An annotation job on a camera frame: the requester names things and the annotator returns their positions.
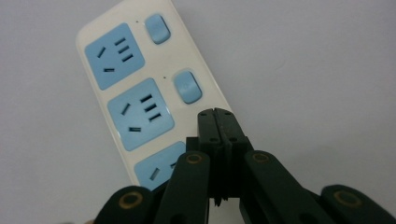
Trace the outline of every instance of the extension socket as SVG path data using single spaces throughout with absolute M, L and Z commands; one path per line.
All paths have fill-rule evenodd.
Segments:
M 197 135 L 230 110 L 170 0 L 128 0 L 86 25 L 78 52 L 133 184 L 155 189 Z

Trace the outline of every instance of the white surface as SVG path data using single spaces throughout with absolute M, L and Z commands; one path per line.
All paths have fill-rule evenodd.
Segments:
M 0 223 L 82 223 L 129 184 L 75 48 L 117 2 L 0 3 Z M 395 1 L 174 3 L 255 148 L 396 216 Z
M 156 13 L 163 16 L 171 31 L 171 37 L 161 45 L 156 45 L 152 42 L 144 25 L 144 21 Z M 135 41 L 146 62 L 142 68 L 102 91 L 96 83 L 90 63 L 85 56 L 85 48 L 94 40 L 124 22 L 128 23 L 128 27 L 133 32 Z M 166 147 L 172 146 L 176 142 L 185 143 L 188 136 L 196 136 L 196 118 L 198 113 L 213 107 L 231 110 L 170 0 L 121 2 L 104 15 L 84 26 L 78 33 L 77 46 L 85 69 L 89 74 L 93 90 L 102 107 L 109 129 L 112 132 L 116 146 L 119 149 L 133 184 L 141 184 L 134 169 L 137 163 Z M 193 73 L 195 80 L 203 92 L 202 97 L 190 105 L 185 104 L 181 100 L 175 88 L 175 76 L 183 70 Z M 113 100 L 122 92 L 128 91 L 149 77 L 155 80 L 175 126 L 144 145 L 128 151 L 121 141 L 120 135 L 122 134 L 119 134 L 119 131 L 115 127 L 107 105 L 109 101 Z M 151 172 L 147 170 L 147 179 L 151 176 Z

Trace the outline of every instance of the white background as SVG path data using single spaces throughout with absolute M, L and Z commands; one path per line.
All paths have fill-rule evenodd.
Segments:
M 130 185 L 75 47 L 118 2 L 0 2 L 0 223 L 83 223 Z M 174 3 L 256 149 L 396 216 L 396 1 Z

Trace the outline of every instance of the blue electrical outlet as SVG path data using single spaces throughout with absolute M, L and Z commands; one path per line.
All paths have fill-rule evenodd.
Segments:
M 91 70 L 103 91 L 145 64 L 131 30 L 122 23 L 85 48 Z
M 176 142 L 137 163 L 134 171 L 140 185 L 150 190 L 159 187 L 171 177 L 178 157 L 185 152 L 186 145 L 183 142 Z
M 154 79 L 148 78 L 107 104 L 126 150 L 171 130 L 175 122 Z

